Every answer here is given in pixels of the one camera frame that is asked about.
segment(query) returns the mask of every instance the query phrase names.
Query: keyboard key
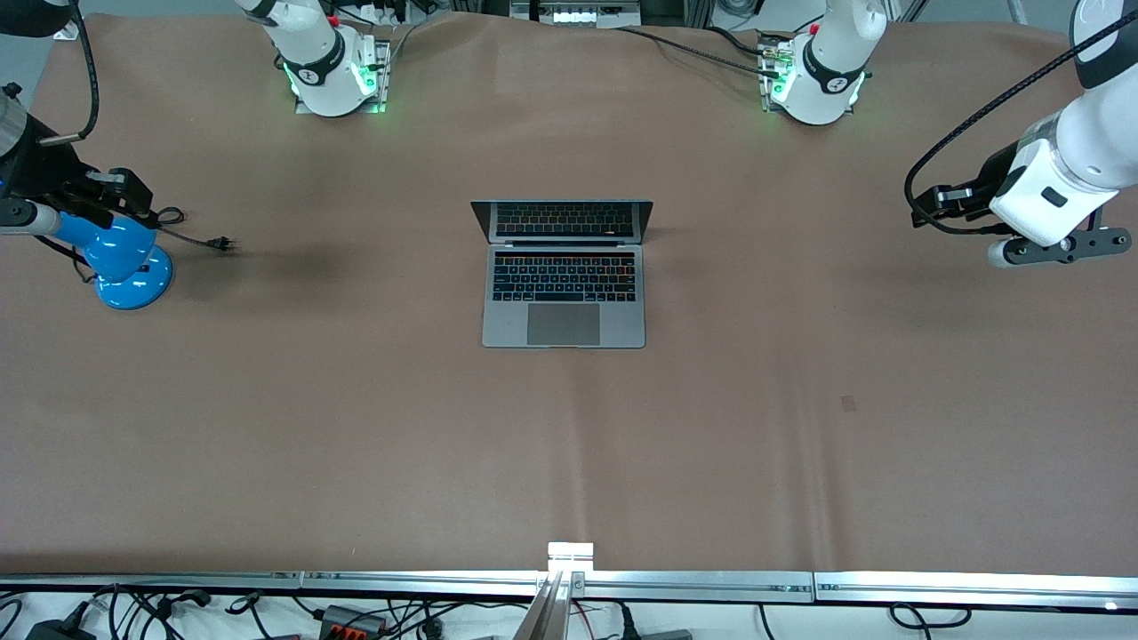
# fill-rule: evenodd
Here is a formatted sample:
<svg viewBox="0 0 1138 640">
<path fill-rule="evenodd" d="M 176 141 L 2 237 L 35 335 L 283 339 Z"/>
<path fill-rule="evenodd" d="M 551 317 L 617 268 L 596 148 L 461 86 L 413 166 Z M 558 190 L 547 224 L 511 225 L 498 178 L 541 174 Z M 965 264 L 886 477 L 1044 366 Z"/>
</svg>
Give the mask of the keyboard key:
<svg viewBox="0 0 1138 640">
<path fill-rule="evenodd" d="M 535 294 L 537 302 L 582 302 L 584 294 Z"/>
</svg>

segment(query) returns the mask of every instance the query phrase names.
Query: laptop keyboard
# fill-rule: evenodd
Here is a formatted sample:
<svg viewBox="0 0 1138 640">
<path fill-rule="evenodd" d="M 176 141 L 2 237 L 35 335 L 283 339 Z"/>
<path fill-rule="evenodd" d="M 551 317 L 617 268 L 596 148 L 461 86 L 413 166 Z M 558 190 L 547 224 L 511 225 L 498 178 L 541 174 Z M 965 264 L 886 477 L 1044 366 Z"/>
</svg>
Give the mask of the laptop keyboard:
<svg viewBox="0 0 1138 640">
<path fill-rule="evenodd" d="M 494 254 L 495 301 L 636 302 L 630 253 Z"/>
<path fill-rule="evenodd" d="M 498 203 L 498 235 L 633 237 L 632 203 Z"/>
</svg>

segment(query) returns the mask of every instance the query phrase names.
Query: red cable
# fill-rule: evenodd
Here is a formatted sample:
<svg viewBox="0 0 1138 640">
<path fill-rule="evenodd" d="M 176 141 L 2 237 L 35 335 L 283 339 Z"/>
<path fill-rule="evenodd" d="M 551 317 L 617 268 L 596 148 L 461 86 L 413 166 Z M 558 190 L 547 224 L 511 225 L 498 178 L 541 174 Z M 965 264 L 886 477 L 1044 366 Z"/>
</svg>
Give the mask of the red cable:
<svg viewBox="0 0 1138 640">
<path fill-rule="evenodd" d="M 588 616 L 585 615 L 585 608 L 577 600 L 574 600 L 572 604 L 580 612 L 580 621 L 585 623 L 585 631 L 588 631 L 588 640 L 596 640 L 596 635 L 593 633 L 593 625 L 588 623 Z"/>
</svg>

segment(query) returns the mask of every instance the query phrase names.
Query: blue lamp base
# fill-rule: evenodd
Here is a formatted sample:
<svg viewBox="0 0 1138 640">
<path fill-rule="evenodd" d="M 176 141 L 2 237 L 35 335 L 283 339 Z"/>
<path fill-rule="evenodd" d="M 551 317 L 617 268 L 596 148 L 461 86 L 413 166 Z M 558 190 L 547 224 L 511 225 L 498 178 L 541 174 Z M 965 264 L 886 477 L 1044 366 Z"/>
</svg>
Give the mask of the blue lamp base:
<svg viewBox="0 0 1138 640">
<path fill-rule="evenodd" d="M 162 297 L 174 277 L 174 263 L 157 245 L 142 266 L 121 282 L 104 277 L 94 279 L 94 293 L 104 304 L 119 311 L 142 309 Z"/>
</svg>

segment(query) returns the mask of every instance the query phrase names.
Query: brown tabletop surface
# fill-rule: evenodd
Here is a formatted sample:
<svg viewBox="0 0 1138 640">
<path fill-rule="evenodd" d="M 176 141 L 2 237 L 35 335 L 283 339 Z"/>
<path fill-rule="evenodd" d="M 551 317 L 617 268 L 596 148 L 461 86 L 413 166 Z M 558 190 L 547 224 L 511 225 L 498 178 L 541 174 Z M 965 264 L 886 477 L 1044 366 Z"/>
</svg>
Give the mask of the brown tabletop surface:
<svg viewBox="0 0 1138 640">
<path fill-rule="evenodd" d="M 291 113 L 239 18 L 91 36 L 81 157 L 244 252 L 163 238 L 173 286 L 122 313 L 0 243 L 0 571 L 539 568 L 578 540 L 601 569 L 1138 572 L 1135 254 L 996 270 L 901 196 L 1057 34 L 890 25 L 828 128 L 611 31 L 447 16 L 387 113 L 338 120 Z M 1079 91 L 1053 74 L 918 190 Z M 86 101 L 56 46 L 32 112 Z M 654 200 L 648 346 L 484 348 L 480 198 Z"/>
</svg>

